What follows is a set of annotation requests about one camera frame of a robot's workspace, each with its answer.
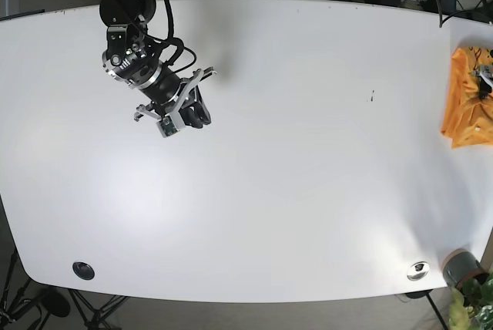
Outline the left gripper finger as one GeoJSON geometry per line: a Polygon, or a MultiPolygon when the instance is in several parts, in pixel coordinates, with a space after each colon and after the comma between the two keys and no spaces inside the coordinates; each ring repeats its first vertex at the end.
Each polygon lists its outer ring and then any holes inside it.
{"type": "Polygon", "coordinates": [[[478,98],[486,99],[492,94],[492,64],[480,64],[474,67],[472,75],[478,78],[478,98]]]}

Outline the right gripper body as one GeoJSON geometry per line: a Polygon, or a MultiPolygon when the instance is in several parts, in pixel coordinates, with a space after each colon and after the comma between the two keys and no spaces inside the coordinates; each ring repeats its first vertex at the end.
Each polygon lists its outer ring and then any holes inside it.
{"type": "Polygon", "coordinates": [[[185,86],[185,81],[159,59],[162,50],[157,45],[133,45],[122,58],[104,52],[106,73],[150,99],[149,104],[138,106],[136,119],[145,115],[163,118],[185,86]]]}

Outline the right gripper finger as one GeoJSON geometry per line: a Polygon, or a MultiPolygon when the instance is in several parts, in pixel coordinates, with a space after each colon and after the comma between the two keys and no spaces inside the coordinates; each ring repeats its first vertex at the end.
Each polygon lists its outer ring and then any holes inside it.
{"type": "Polygon", "coordinates": [[[161,115],[155,111],[152,103],[148,105],[139,105],[134,113],[134,120],[139,122],[144,116],[149,116],[156,121],[156,125],[162,137],[167,138],[177,134],[186,127],[182,115],[179,113],[179,107],[173,104],[168,109],[164,109],[165,114],[161,115]]]}
{"type": "Polygon", "coordinates": [[[211,115],[206,108],[198,86],[187,93],[184,104],[181,107],[181,117],[186,126],[202,129],[211,124],[211,115]]]}

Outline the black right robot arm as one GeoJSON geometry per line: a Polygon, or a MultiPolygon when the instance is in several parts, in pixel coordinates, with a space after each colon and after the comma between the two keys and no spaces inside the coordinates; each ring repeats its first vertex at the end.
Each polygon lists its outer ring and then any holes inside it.
{"type": "Polygon", "coordinates": [[[137,106],[135,121],[153,118],[163,137],[187,126],[202,129],[210,125],[199,84],[216,71],[197,69],[191,77],[181,78],[173,68],[183,53],[196,54],[175,35],[170,0],[101,0],[99,15],[107,41],[102,67],[150,101],[137,106]]]}

